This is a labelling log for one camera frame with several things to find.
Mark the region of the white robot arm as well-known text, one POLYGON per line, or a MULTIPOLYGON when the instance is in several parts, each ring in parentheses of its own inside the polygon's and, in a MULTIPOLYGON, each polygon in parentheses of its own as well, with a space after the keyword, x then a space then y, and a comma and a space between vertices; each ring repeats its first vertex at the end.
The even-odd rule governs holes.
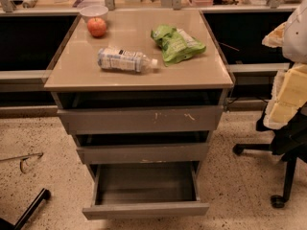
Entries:
POLYGON ((278 71, 272 98, 265 109, 263 125, 280 129, 307 103, 307 0, 303 0, 288 20, 267 34, 262 44, 282 48, 282 55, 294 65, 278 71))

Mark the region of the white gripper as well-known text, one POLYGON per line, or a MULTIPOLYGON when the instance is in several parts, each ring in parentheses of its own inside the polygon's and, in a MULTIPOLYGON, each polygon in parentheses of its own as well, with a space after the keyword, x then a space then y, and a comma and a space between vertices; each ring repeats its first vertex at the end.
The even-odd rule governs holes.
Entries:
MULTIPOLYGON (((262 44, 267 47, 282 47, 286 23, 267 34, 262 44)), ((295 64, 287 72, 278 72, 280 86, 276 102, 269 101, 265 109, 264 126, 271 129, 284 127, 307 102, 307 65, 295 64)))

